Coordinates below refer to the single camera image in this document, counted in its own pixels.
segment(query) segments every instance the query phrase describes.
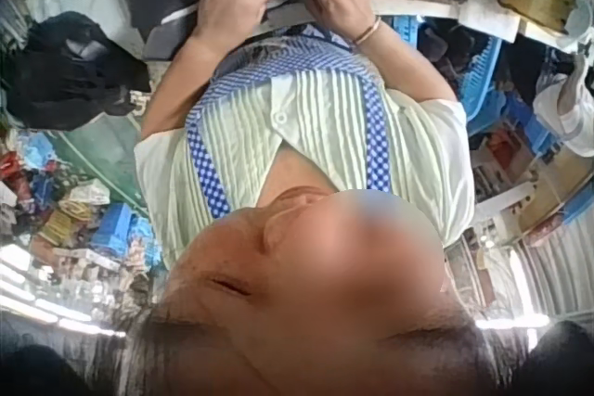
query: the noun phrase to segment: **blue checkered apron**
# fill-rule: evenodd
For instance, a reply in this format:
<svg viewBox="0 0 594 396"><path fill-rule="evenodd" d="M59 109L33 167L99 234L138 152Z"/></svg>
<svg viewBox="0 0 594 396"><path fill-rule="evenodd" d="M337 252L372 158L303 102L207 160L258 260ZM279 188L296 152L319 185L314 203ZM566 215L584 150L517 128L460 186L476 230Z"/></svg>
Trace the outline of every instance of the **blue checkered apron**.
<svg viewBox="0 0 594 396"><path fill-rule="evenodd" d="M225 189L214 168L213 159L200 136L199 123L204 110L215 101L226 100L232 93L253 88L276 76L296 71L336 70L358 78L364 100L367 145L367 189L391 192L388 138L381 93L373 75L350 52L327 42L291 37L272 49L244 47L221 65L202 99L186 120L187 141L202 193L214 219L231 212Z"/></svg>

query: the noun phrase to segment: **striped shirt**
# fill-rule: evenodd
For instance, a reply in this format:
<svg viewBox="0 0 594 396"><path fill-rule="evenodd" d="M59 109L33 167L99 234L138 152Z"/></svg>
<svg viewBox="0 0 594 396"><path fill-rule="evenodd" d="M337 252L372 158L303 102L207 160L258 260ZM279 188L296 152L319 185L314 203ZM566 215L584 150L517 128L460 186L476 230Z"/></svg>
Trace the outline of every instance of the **striped shirt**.
<svg viewBox="0 0 594 396"><path fill-rule="evenodd" d="M255 206L283 142L310 159L338 190L366 188L366 133L355 76L318 70L280 76L207 107L200 134L232 210ZM387 110L393 192L417 206L444 245L474 209L466 115L459 103L417 103L381 87ZM136 146L138 182L163 258L171 267L213 220L200 190L185 129Z"/></svg>

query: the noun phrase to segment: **gold bracelet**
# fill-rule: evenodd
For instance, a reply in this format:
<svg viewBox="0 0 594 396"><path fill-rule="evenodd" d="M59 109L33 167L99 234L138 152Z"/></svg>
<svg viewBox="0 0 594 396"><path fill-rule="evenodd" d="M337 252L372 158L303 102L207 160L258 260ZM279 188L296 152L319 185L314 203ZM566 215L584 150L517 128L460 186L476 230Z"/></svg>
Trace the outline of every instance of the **gold bracelet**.
<svg viewBox="0 0 594 396"><path fill-rule="evenodd" d="M360 46L361 44L363 44L371 34L373 34L374 32L376 32L378 30L378 28L380 27L380 23L381 23L381 17L380 16L376 16L375 21L373 22L373 25L371 25L363 34L361 34L359 37L357 37L354 41L353 44L355 44L356 46Z"/></svg>

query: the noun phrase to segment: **white button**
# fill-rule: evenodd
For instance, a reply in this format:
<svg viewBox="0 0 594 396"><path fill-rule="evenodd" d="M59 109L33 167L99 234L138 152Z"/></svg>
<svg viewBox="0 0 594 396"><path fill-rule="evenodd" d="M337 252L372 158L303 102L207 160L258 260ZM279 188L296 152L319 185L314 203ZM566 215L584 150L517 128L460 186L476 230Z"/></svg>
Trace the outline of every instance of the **white button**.
<svg viewBox="0 0 594 396"><path fill-rule="evenodd" d="M274 120L277 124L286 124L287 123L287 113L280 111L279 113L275 113Z"/></svg>

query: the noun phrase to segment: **black bag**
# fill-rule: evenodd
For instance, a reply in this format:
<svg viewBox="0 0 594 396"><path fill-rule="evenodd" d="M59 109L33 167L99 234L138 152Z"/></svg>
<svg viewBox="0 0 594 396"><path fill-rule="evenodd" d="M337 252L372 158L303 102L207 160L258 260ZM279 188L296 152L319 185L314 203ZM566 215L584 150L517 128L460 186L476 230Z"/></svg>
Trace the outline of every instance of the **black bag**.
<svg viewBox="0 0 594 396"><path fill-rule="evenodd" d="M102 112L134 109L130 90L150 92L144 62L88 17L67 12L29 30L7 80L7 110L32 129L73 130Z"/></svg>

